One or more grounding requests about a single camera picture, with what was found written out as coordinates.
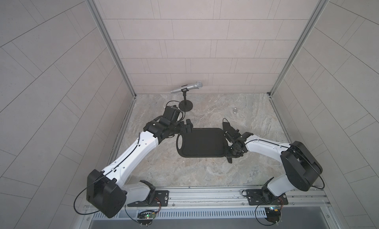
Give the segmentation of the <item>black cutting board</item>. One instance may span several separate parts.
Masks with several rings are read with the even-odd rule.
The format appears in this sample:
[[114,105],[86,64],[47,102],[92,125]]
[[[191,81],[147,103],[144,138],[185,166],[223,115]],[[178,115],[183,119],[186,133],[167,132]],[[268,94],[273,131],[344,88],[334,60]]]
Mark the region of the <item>black cutting board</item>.
[[220,128],[193,128],[192,132],[179,134],[176,149],[184,158],[222,158],[228,148],[224,131]]

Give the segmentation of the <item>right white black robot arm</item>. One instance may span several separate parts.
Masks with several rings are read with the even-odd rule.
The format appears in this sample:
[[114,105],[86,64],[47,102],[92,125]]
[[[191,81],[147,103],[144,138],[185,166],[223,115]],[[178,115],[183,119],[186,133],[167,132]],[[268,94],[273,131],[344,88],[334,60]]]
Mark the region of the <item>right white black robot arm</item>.
[[282,163],[285,173],[270,178],[262,186],[262,198],[265,202],[272,202],[294,189],[306,192],[321,178],[322,166],[302,142],[279,143],[249,132],[240,134],[237,130],[225,130],[224,136],[230,143],[226,151],[228,162],[244,153],[254,152]]

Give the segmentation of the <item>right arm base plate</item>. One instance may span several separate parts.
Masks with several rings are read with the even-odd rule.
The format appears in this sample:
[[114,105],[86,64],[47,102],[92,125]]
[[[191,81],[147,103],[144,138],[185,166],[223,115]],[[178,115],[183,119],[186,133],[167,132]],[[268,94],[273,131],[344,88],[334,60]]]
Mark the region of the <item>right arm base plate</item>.
[[247,189],[241,192],[241,195],[247,198],[250,206],[257,205],[288,205],[286,194],[281,196],[264,197],[262,189]]

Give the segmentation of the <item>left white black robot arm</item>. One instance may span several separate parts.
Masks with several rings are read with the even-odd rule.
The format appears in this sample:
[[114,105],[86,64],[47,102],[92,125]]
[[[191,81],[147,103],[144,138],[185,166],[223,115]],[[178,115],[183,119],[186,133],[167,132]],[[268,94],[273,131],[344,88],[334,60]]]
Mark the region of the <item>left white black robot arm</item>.
[[170,122],[165,118],[146,124],[137,140],[114,162],[102,171],[93,170],[87,177],[86,199],[106,217],[114,217],[125,205],[139,203],[151,205],[155,187],[146,180],[126,186],[129,175],[142,159],[162,140],[191,132],[193,124],[186,121]]

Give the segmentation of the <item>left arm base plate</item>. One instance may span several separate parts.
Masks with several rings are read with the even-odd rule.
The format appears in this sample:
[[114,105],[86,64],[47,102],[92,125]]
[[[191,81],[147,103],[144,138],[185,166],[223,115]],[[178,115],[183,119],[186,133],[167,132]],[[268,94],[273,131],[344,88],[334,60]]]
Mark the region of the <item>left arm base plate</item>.
[[154,195],[151,193],[148,198],[144,201],[136,201],[128,204],[128,207],[166,207],[168,205],[170,191],[157,191],[155,190]]

